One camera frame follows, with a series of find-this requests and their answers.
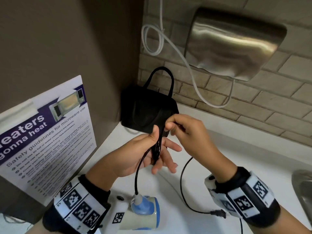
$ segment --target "safety guidelines poster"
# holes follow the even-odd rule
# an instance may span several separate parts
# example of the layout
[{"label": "safety guidelines poster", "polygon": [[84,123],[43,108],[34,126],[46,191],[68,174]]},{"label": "safety guidelines poster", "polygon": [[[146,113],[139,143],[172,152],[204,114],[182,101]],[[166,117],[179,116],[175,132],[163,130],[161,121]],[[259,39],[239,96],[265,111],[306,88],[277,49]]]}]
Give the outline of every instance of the safety guidelines poster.
[{"label": "safety guidelines poster", "polygon": [[0,175],[48,205],[96,148],[77,76],[0,114]]}]

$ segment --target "sink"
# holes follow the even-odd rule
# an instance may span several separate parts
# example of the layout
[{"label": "sink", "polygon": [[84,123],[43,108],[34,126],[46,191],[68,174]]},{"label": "sink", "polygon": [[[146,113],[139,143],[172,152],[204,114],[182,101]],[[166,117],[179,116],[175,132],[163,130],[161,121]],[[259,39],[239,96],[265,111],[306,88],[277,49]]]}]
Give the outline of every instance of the sink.
[{"label": "sink", "polygon": [[312,225],[312,172],[297,170],[292,174],[294,191]]}]

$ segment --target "white cord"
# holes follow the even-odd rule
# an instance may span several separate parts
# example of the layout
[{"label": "white cord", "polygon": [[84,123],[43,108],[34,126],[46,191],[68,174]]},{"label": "white cord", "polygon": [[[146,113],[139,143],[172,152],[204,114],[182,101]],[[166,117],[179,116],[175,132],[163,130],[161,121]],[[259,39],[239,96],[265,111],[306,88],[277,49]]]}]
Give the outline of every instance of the white cord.
[{"label": "white cord", "polygon": [[[142,43],[143,43],[143,47],[145,48],[146,52],[152,56],[157,56],[161,51],[162,51],[162,48],[163,48],[163,44],[165,42],[165,39],[167,40],[168,43],[170,43],[170,45],[174,48],[174,50],[177,51],[177,53],[179,54],[179,56],[181,57],[181,59],[183,60],[185,66],[187,67],[187,69],[189,70],[190,74],[191,74],[191,77],[192,77],[192,82],[193,82],[193,86],[194,86],[194,89],[197,93],[197,95],[201,98],[201,100],[203,102],[205,102],[206,104],[208,104],[209,106],[212,106],[212,107],[215,107],[215,108],[223,108],[225,107],[226,105],[228,105],[228,103],[230,102],[230,99],[232,97],[232,93],[233,93],[233,86],[234,86],[234,83],[235,83],[235,79],[233,79],[232,81],[232,86],[231,86],[231,90],[230,90],[230,94],[226,100],[226,102],[222,105],[215,105],[215,104],[212,104],[208,101],[206,101],[204,99],[204,97],[200,94],[198,88],[197,88],[197,85],[196,85],[196,82],[195,82],[195,79],[194,79],[194,76],[193,76],[193,73],[192,73],[192,69],[190,67],[190,65],[188,64],[188,62],[186,61],[185,57],[183,56],[183,54],[179,51],[179,49],[174,45],[173,42],[171,42],[171,40],[163,33],[163,25],[162,25],[162,0],[160,0],[160,7],[159,7],[159,21],[160,21],[160,29],[156,26],[156,25],[151,25],[151,24],[145,24],[142,26],[142,30],[141,30],[141,39],[142,39]],[[158,40],[159,40],[159,44],[158,44],[158,48],[156,51],[152,51],[148,46],[147,46],[147,33],[148,31],[150,30],[150,28],[154,29],[155,31],[157,31],[158,33]]]}]

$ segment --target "black bag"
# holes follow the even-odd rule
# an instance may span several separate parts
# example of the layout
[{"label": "black bag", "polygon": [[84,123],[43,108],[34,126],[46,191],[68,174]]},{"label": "black bag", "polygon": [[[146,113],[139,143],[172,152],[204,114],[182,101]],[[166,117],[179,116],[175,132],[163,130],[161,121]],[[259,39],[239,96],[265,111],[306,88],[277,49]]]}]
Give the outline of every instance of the black bag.
[{"label": "black bag", "polygon": [[[158,70],[166,71],[171,77],[168,95],[147,89]],[[154,125],[159,127],[160,132],[163,131],[166,120],[179,113],[176,101],[171,98],[173,89],[174,77],[168,68],[161,66],[153,70],[144,86],[131,86],[121,93],[121,124],[144,133],[152,133]]]}]

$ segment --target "wristband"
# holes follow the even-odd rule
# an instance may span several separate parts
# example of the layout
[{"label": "wristband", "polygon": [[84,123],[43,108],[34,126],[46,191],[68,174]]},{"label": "wristband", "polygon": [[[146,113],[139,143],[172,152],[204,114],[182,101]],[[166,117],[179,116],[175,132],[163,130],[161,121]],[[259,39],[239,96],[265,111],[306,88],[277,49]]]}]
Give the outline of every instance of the wristband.
[{"label": "wristband", "polygon": [[64,234],[95,233],[110,204],[106,192],[93,185],[85,175],[75,177],[54,198],[42,223],[50,232]]},{"label": "wristband", "polygon": [[216,182],[210,175],[205,179],[205,185],[218,206],[252,226],[269,227],[280,215],[280,206],[271,189],[242,167],[225,183]]}]

